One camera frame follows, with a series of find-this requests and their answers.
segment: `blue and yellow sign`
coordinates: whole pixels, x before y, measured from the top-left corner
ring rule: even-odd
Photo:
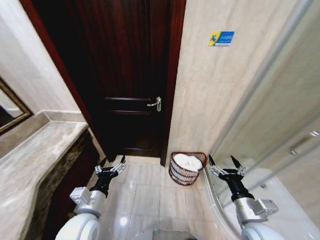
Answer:
[[[234,31],[213,31],[210,35],[209,46],[229,46],[234,36]]]

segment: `door frame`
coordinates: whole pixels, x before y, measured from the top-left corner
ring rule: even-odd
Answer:
[[[55,64],[57,70],[62,76],[65,84],[67,85],[69,91],[71,92],[75,102],[80,108],[85,120],[89,124],[92,132],[94,133],[97,141],[101,146],[105,146],[103,142],[103,137],[100,131],[98,131],[97,126],[95,126],[90,113],[86,105],[84,104],[81,96],[79,95],[75,84],[73,83],[71,76],[69,75],[67,68],[60,57],[54,43],[52,42],[48,31],[42,22],[32,0],[19,0],[23,6],[26,14],[28,15],[33,27],[38,33],[42,43],[44,44],[46,50],[48,51],[53,63]],[[168,53],[168,66],[167,66],[167,84],[165,89],[165,101],[164,101],[164,131],[163,131],[163,141],[160,149],[160,164],[162,166],[166,165],[169,134],[171,126],[171,118],[175,97],[176,80],[180,56],[181,38],[184,25],[185,9],[187,0],[171,0],[170,2],[170,37],[169,37],[169,53]]]

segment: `floor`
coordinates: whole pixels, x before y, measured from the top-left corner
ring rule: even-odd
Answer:
[[[107,163],[114,166],[121,159]],[[191,186],[176,184],[159,158],[126,157],[126,169],[111,181],[100,218],[101,240],[131,240],[142,231],[187,231],[222,240],[204,192],[203,173]],[[88,187],[97,180],[92,176]]]

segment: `wicker basket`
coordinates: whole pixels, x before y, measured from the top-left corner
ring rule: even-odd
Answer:
[[[195,171],[190,171],[190,170],[184,169],[183,167],[180,167],[174,160],[174,156],[177,154],[195,156],[197,159],[199,159],[202,162],[202,168],[199,169],[198,172],[195,172]],[[197,180],[201,170],[206,166],[206,164],[207,164],[207,156],[203,152],[173,152],[171,153],[169,175],[172,178],[172,180],[175,181],[177,184],[184,185],[184,186],[191,185]]]

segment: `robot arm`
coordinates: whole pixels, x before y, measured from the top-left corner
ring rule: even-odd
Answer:
[[[104,207],[104,201],[108,196],[109,184],[125,168],[125,157],[114,167],[95,167],[98,180],[94,187],[76,187],[70,194],[75,202],[75,213],[58,232],[55,240],[98,240],[100,234],[99,217]]]
[[[243,240],[284,240],[275,229],[261,223],[268,221],[268,216],[276,213],[279,210],[278,207],[272,200],[255,200],[242,183],[245,168],[233,156],[231,159],[236,169],[222,169],[216,166],[209,155],[209,169],[229,186],[236,217],[242,229],[241,238]]]

